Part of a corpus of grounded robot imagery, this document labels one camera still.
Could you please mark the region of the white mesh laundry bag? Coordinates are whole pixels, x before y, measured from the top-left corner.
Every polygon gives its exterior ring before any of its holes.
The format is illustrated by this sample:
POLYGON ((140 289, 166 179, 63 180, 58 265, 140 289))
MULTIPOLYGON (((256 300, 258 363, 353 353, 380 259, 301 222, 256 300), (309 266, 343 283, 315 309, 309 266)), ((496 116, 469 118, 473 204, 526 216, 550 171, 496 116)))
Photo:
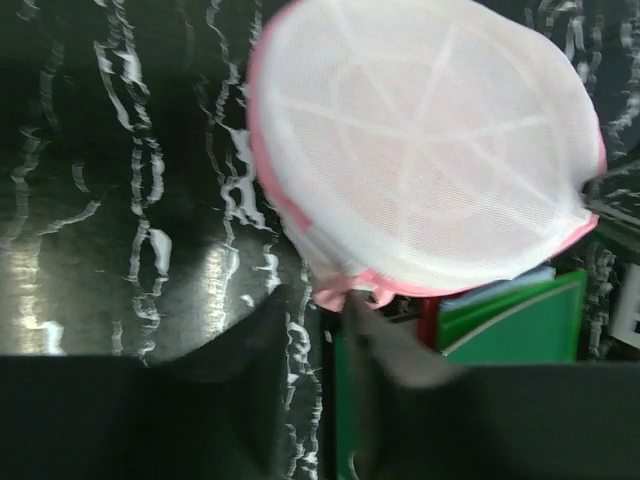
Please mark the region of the white mesh laundry bag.
POLYGON ((326 309, 510 280, 597 225, 582 188, 606 155, 580 76, 476 1, 293 1, 247 80, 258 180, 326 309))

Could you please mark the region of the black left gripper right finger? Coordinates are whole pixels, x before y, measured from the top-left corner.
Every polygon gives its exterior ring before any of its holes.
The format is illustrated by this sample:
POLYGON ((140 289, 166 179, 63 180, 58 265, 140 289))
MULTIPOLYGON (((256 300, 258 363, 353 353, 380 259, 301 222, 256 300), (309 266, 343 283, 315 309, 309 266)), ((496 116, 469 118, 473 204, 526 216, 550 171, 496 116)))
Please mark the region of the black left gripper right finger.
POLYGON ((356 295, 342 313, 361 479, 635 479, 633 363, 452 364, 356 295))

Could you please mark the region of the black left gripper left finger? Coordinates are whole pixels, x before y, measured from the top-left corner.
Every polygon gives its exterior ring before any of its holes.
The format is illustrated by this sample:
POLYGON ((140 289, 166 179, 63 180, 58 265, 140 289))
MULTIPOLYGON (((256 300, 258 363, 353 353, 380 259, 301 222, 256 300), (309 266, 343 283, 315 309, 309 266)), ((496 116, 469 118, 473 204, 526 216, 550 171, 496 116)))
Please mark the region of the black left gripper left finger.
POLYGON ((5 479, 272 479, 289 292, 184 356, 5 356, 5 479))

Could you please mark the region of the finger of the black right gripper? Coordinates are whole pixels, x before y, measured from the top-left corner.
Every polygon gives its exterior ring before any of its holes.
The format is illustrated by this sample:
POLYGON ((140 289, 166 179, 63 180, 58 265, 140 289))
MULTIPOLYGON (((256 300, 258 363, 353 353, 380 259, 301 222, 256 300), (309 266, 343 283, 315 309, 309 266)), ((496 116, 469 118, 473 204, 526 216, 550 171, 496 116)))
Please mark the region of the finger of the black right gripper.
POLYGON ((639 249, 639 168, 620 167, 583 188, 586 205, 599 216, 596 234, 610 250, 639 249))

